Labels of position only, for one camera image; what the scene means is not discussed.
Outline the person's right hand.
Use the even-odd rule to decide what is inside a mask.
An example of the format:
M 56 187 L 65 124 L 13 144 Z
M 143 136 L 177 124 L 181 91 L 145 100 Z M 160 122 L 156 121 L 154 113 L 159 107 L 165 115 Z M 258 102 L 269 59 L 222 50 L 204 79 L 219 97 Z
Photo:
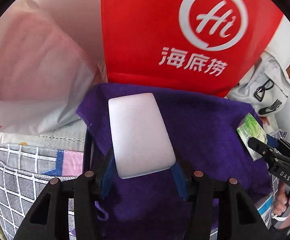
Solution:
M 290 207 L 290 197 L 286 195 L 285 188 L 286 184 L 280 181 L 273 209 L 274 214 L 278 216 L 281 216 L 286 211 L 286 209 Z M 287 227 L 290 227 L 290 214 L 288 218 L 282 222 L 282 224 L 278 227 L 278 229 L 283 230 Z

